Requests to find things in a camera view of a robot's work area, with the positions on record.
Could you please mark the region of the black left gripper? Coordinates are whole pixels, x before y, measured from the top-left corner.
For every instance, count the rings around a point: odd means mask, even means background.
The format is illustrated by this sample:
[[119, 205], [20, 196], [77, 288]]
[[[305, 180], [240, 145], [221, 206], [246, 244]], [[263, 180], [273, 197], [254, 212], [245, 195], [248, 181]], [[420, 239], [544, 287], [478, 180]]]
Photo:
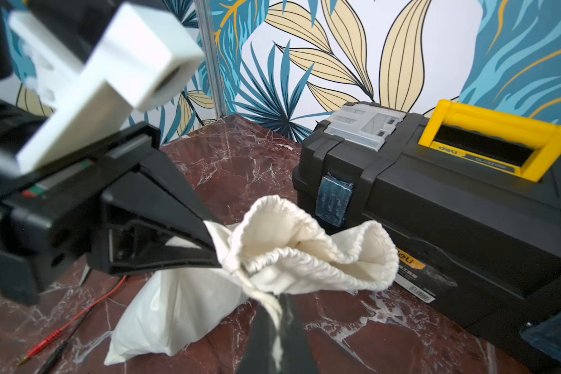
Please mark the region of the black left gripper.
[[4, 298], [38, 304], [86, 252], [93, 269], [110, 275], [220, 266], [205, 226], [216, 218], [158, 151], [159, 129], [142, 122], [23, 172], [16, 155], [43, 123], [0, 100]]

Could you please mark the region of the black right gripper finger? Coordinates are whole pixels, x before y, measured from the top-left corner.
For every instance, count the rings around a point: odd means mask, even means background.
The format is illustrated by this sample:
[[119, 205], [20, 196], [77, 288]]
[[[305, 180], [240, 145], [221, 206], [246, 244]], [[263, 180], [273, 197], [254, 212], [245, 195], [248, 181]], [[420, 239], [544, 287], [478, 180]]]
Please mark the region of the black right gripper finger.
[[258, 308], [238, 373], [318, 372], [294, 298], [282, 295], [280, 306], [283, 315], [278, 328], [269, 313]]

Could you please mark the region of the cream cloth drawstring bag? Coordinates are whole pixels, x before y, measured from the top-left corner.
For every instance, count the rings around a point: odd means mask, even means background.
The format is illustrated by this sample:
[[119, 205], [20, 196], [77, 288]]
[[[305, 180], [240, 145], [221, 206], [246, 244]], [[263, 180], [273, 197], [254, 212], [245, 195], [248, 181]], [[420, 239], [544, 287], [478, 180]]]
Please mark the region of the cream cloth drawstring bag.
[[383, 291], [399, 269], [395, 244], [377, 221], [333, 235], [279, 196], [258, 199], [237, 224], [206, 222], [218, 268], [155, 272], [111, 336], [108, 366], [145, 354], [177, 355], [248, 299], [279, 328], [283, 294]]

